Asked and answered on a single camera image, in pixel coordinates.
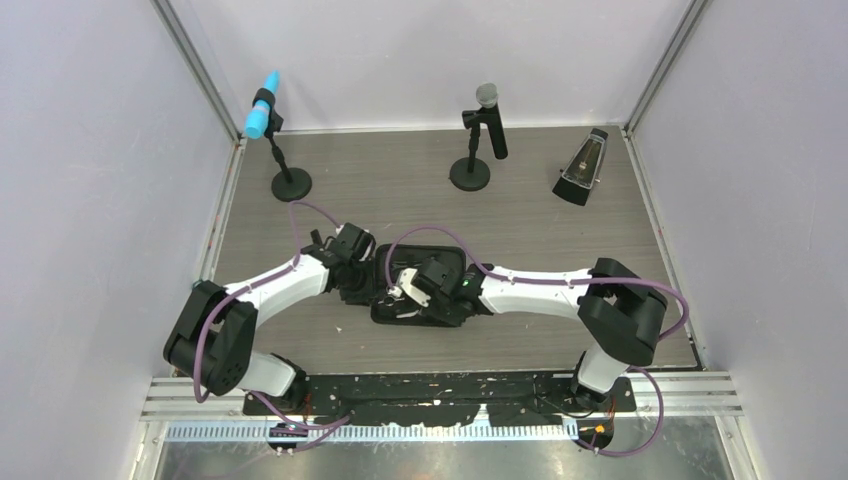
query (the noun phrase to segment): black stand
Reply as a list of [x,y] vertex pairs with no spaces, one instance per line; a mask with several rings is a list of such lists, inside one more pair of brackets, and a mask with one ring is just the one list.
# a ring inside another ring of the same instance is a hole
[[489,166],[477,160],[477,147],[480,145],[480,124],[471,126],[471,138],[468,139],[468,156],[460,158],[451,167],[450,180],[453,185],[466,192],[476,192],[489,184],[491,173]]
[[291,202],[300,200],[312,190],[312,177],[302,168],[289,168],[286,166],[286,157],[283,151],[277,146],[274,141],[274,132],[270,129],[271,122],[268,122],[269,128],[265,130],[265,138],[271,142],[271,153],[274,155],[274,160],[280,166],[280,173],[274,176],[271,180],[271,193],[282,202]]

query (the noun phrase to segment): robotic arm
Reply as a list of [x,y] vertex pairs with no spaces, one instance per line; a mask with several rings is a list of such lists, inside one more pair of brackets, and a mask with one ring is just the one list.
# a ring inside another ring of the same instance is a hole
[[[600,409],[630,365],[653,361],[665,298],[648,287],[579,284],[593,277],[638,278],[615,260],[601,258],[592,269],[562,273],[484,265],[495,274],[486,275],[476,265],[466,269],[460,249],[401,245],[391,261],[393,278],[386,279],[381,272],[388,245],[375,248],[374,237],[351,224],[336,234],[322,241],[313,231],[313,243],[299,257],[250,280],[224,287],[210,281],[196,285],[165,345],[165,359],[191,372],[210,312],[228,294],[248,287],[214,319],[221,328],[210,332],[204,345],[200,383],[216,395],[233,388],[256,390],[297,409],[308,393],[306,373],[285,358],[252,351],[253,338],[267,319],[333,289],[349,305],[371,306],[378,323],[459,327],[471,316],[509,312],[579,320],[595,339],[578,362],[571,385],[575,399],[587,409]],[[386,289],[389,280],[397,284]]]

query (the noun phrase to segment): microphone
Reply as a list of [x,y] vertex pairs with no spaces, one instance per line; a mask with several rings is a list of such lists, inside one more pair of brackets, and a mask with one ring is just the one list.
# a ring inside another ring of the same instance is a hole
[[494,83],[484,83],[477,87],[477,103],[481,107],[479,113],[483,114],[481,121],[489,128],[489,139],[492,141],[495,158],[503,160],[509,152],[506,148],[501,111],[498,108],[498,87]]
[[[265,85],[262,86],[271,94],[277,94],[277,86],[280,84],[280,72],[274,70],[265,79]],[[265,134],[265,129],[268,128],[268,117],[271,116],[271,105],[265,100],[257,100],[253,105],[253,109],[247,114],[247,120],[244,123],[244,133],[249,138],[257,139]]]

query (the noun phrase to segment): black microphone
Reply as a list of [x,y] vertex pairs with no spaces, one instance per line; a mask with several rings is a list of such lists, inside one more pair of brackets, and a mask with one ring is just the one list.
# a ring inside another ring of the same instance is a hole
[[484,83],[477,87],[477,103],[481,107],[478,111],[482,114],[480,121],[489,129],[489,139],[492,141],[495,158],[503,160],[509,152],[506,149],[506,136],[503,133],[501,111],[498,108],[498,87],[494,83]]

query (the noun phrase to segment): silver microphone head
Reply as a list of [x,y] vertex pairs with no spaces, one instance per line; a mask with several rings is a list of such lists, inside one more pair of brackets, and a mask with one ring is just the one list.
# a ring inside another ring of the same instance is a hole
[[483,108],[492,108],[498,104],[498,87],[494,83],[484,83],[477,87],[477,103]]

